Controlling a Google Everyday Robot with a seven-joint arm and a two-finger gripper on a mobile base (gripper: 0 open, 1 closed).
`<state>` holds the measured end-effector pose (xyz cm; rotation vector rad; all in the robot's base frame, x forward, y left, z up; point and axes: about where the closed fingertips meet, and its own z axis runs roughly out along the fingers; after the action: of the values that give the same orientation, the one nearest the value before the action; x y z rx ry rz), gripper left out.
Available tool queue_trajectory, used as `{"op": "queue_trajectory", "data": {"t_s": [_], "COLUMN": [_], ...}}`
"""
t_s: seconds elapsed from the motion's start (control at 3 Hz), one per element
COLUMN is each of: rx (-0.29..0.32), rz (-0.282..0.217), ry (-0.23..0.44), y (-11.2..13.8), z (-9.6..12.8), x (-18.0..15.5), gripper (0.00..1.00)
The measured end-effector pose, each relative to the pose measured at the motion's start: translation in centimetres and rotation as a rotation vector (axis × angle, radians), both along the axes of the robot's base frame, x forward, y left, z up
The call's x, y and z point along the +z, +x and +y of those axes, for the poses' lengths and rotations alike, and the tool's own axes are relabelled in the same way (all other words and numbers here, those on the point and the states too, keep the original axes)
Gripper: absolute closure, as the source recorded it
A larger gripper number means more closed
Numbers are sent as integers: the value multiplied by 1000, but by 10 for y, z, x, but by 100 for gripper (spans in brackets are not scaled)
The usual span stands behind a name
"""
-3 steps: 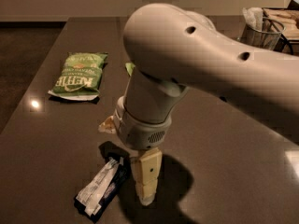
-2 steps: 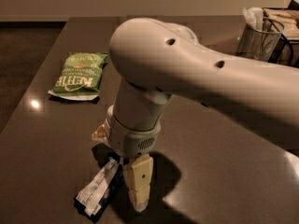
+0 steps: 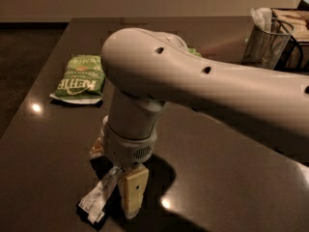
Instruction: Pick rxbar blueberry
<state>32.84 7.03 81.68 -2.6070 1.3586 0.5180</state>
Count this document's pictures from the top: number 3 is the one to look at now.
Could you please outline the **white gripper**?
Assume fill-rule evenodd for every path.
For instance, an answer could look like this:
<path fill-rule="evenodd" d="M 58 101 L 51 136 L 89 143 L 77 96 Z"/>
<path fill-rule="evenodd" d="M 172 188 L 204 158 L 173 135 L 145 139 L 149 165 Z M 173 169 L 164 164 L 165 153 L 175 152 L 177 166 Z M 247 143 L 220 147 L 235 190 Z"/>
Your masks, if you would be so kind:
<path fill-rule="evenodd" d="M 141 209 L 149 169 L 140 163 L 151 157 L 156 140 L 155 130 L 146 139 L 126 139 L 112 131 L 108 117 L 105 116 L 102 120 L 100 139 L 95 141 L 90 151 L 91 159 L 105 155 L 114 165 L 127 168 L 118 177 L 122 209 L 127 219 L 135 218 Z"/>

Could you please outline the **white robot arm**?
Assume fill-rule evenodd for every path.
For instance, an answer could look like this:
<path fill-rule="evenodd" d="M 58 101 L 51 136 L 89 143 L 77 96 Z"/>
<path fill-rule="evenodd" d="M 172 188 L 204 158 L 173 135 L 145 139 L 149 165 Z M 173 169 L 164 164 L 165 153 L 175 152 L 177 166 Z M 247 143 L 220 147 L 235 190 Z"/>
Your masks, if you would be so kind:
<path fill-rule="evenodd" d="M 100 147 L 124 169 L 122 208 L 134 218 L 148 181 L 144 163 L 168 103 L 204 113 L 284 156 L 309 162 L 309 77 L 208 60 L 178 36 L 126 28 L 104 42 L 100 61 L 114 85 Z"/>

